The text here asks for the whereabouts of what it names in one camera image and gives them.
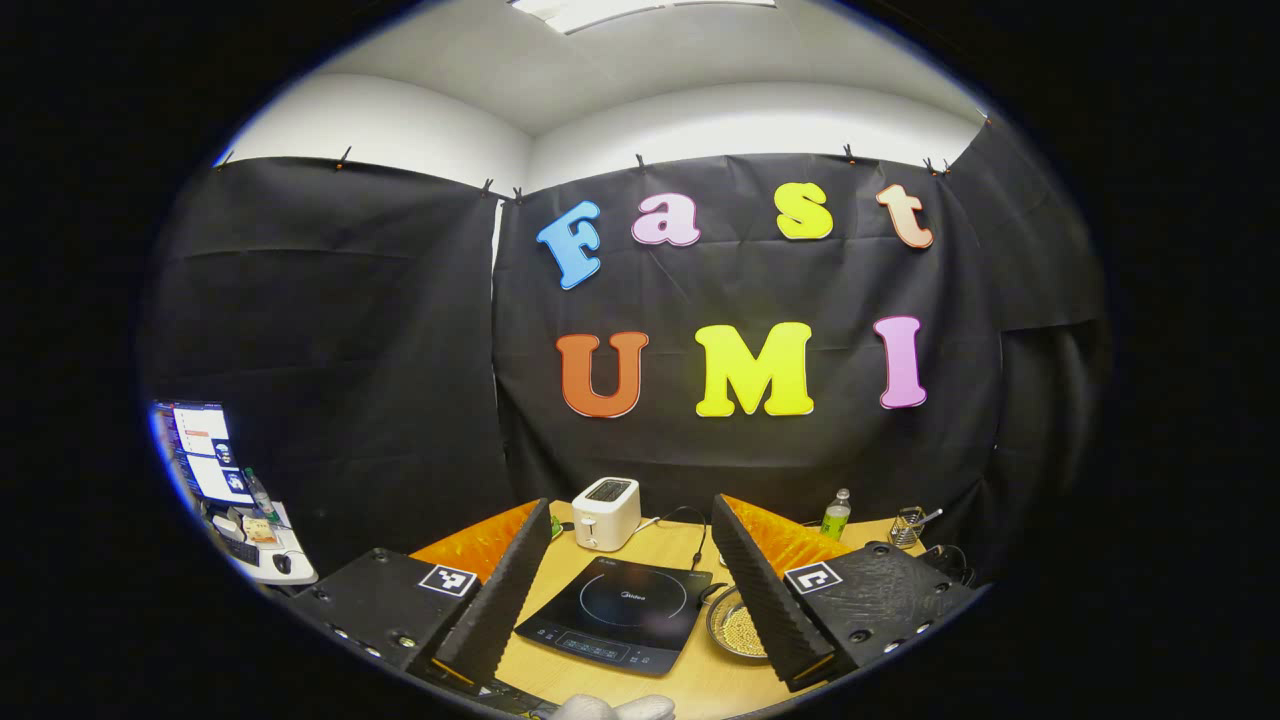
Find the bowl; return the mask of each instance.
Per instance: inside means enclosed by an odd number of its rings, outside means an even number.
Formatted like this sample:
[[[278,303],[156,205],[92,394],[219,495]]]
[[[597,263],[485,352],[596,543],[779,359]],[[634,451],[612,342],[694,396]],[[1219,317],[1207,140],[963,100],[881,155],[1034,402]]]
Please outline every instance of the bowl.
[[[707,611],[707,630],[716,644],[739,657],[768,660],[737,587],[726,589],[712,603]]]

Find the white toaster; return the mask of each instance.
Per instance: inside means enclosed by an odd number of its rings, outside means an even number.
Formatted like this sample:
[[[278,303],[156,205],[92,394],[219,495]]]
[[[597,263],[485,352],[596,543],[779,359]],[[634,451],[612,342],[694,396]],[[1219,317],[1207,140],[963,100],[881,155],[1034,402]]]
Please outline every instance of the white toaster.
[[[573,536],[588,550],[613,552],[640,525],[640,483],[600,478],[573,498]]]

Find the water bottle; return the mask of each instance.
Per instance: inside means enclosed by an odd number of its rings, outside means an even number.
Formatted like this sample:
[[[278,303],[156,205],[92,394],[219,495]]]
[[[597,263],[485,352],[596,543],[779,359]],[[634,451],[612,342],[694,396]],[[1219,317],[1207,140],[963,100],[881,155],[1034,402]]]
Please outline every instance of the water bottle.
[[[849,506],[849,489],[840,488],[836,491],[836,500],[831,501],[827,506],[827,514],[822,516],[822,529],[818,530],[831,539],[840,539],[840,534],[845,532],[845,525],[849,523],[849,514],[852,509]]]
[[[273,523],[279,523],[280,516],[275,512],[275,507],[271,505],[271,496],[266,495],[266,488],[257,480],[257,475],[253,474],[253,469],[244,468],[244,477],[248,478],[248,489],[253,493],[253,501],[257,502],[257,509],[262,511],[262,516]]]

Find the orange letter u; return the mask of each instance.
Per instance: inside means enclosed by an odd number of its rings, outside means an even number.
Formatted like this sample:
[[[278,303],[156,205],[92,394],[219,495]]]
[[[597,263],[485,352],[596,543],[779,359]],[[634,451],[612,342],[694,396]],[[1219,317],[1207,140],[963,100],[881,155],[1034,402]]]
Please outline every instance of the orange letter u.
[[[649,345],[644,333],[614,333],[609,345],[618,351],[618,391],[604,397],[591,389],[591,354],[600,347],[594,334],[567,334],[556,341],[561,351],[561,389],[564,402],[588,418],[621,418],[640,400],[640,348]]]

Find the pink letter i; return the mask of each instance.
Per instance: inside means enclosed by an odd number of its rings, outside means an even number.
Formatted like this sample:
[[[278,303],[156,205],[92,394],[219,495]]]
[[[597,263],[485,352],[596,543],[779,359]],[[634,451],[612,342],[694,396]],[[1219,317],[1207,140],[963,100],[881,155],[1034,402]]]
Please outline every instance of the pink letter i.
[[[915,363],[915,332],[920,322],[910,315],[881,318],[873,325],[876,334],[884,338],[884,365],[887,387],[881,396],[881,407],[915,407],[924,402],[919,370]]]

